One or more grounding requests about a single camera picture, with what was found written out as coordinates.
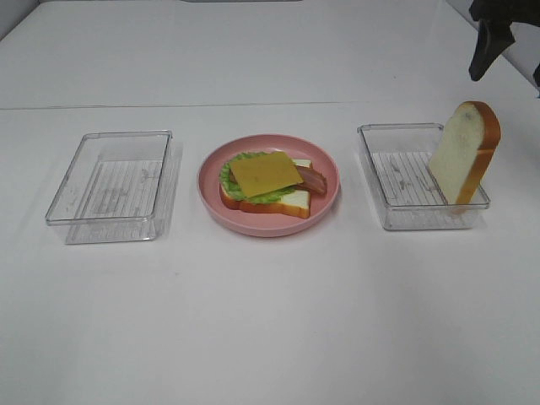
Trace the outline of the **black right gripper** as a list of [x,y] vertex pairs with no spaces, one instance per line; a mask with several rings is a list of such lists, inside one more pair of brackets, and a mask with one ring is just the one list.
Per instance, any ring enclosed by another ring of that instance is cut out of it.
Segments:
[[[479,21],[477,44],[468,69],[472,81],[479,81],[495,59],[516,41],[510,24],[539,25],[539,0],[473,0],[468,11],[473,21]],[[540,64],[532,76],[540,87]]]

